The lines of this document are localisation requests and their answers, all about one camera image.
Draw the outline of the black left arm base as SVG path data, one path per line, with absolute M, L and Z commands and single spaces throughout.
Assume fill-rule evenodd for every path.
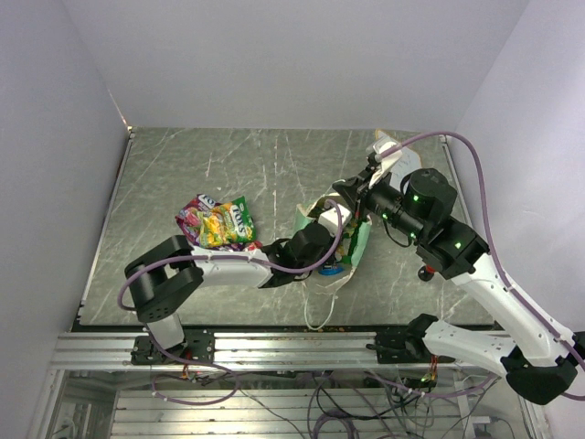
M 215 338 L 206 330 L 188 329 L 184 342 L 167 348 L 166 351 L 181 359 L 211 363 L 214 359 Z M 134 366 L 160 366 L 176 364 L 176 361 L 163 354 L 154 345 L 152 339 L 144 335 L 137 337 L 134 341 L 131 364 Z

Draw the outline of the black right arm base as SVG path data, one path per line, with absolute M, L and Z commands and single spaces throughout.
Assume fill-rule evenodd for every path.
M 387 327 L 378 331 L 366 349 L 376 353 L 378 364 L 431 363 L 431 353 L 419 338 L 405 327 Z

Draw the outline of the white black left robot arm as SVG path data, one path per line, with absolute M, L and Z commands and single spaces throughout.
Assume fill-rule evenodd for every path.
M 154 337 L 154 352 L 166 363 L 186 354 L 178 308 L 197 288 L 236 286 L 277 288 L 323 265 L 338 239 L 317 222 L 290 239 L 244 252 L 214 251 L 173 236 L 130 262 L 124 269 L 139 322 Z

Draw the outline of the blue snack packet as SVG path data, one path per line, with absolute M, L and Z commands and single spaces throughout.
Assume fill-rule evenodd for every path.
M 335 276 L 345 270 L 342 263 L 337 261 L 326 262 L 319 269 L 318 273 L 323 276 Z

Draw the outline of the yellow framed whiteboard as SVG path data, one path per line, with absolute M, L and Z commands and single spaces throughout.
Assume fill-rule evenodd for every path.
M 393 146 L 394 144 L 397 144 L 399 142 L 390 134 L 387 134 L 382 130 L 378 129 L 375 131 L 375 139 L 377 142 L 381 142 L 382 144 L 389 143 L 389 146 Z M 400 183 L 402 182 L 403 178 L 420 168 L 421 168 L 420 155 L 412 151 L 408 147 L 402 148 L 401 157 L 389 171 L 390 176 L 389 184 L 393 188 L 399 189 Z

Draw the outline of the green patterned paper bag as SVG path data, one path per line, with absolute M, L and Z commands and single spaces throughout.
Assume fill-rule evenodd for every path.
M 340 220 L 339 205 L 348 209 L 343 199 L 335 192 L 326 193 L 311 204 L 297 205 L 293 229 L 299 231 L 309 223 L 317 222 L 319 215 L 331 208 L 336 208 L 337 216 Z M 337 261 L 342 263 L 345 270 L 335 276 L 323 276 L 318 273 L 321 265 L 311 273 L 301 276 L 304 299 L 303 318 L 306 327 L 311 331 L 320 331 L 329 324 L 335 309 L 335 302 L 338 300 L 339 291 L 356 273 L 356 269 L 367 247 L 373 221 L 370 216 L 365 216 L 363 219 L 355 219 L 354 214 L 352 212 L 351 214 L 351 220 L 344 228 L 342 228 L 342 224 L 339 224 L 337 233 L 341 234 L 341 238 L 337 243 L 335 252 L 328 260 L 328 262 Z M 313 321 L 310 317 L 310 301 L 313 298 L 329 300 L 328 315 L 321 323 Z

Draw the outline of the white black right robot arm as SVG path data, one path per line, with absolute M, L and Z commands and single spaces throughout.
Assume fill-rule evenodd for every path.
M 439 274 L 471 295 L 506 331 L 498 339 L 455 327 L 422 314 L 407 326 L 404 354 L 420 362 L 428 356 L 460 359 L 505 378 L 524 399 L 546 405 L 566 393 L 584 356 L 584 336 L 556 322 L 521 288 L 497 271 L 488 243 L 452 216 L 457 191 L 434 168 L 404 177 L 400 189 L 388 179 L 372 181 L 365 169 L 333 184 L 358 219 L 371 213 L 385 228 L 406 235 L 423 265 L 419 277 Z

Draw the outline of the aluminium frame rail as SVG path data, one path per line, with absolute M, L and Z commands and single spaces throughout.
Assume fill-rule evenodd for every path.
M 406 352 L 377 353 L 374 332 L 215 332 L 197 331 L 177 356 L 217 364 L 234 371 L 318 369 L 424 369 L 431 359 Z M 49 366 L 62 370 L 167 371 L 180 367 L 166 360 L 145 333 L 77 332 L 58 337 Z

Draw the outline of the yellow green snack packet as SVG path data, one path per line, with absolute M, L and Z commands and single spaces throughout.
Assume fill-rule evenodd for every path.
M 220 204 L 208 212 L 198 212 L 197 218 L 201 247 L 217 248 L 256 240 L 256 228 L 244 197 Z

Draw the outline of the red snack packet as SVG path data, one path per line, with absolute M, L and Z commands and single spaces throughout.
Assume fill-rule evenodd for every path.
M 259 250 L 262 247 L 262 244 L 259 241 L 252 241 L 247 243 L 244 250 L 246 252 L 253 252 L 255 250 Z

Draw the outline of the purple Fox's berries candy bag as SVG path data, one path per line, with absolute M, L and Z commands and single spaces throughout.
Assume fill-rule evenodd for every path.
M 209 195 L 197 194 L 175 215 L 177 226 L 193 245 L 200 245 L 201 216 L 219 205 Z

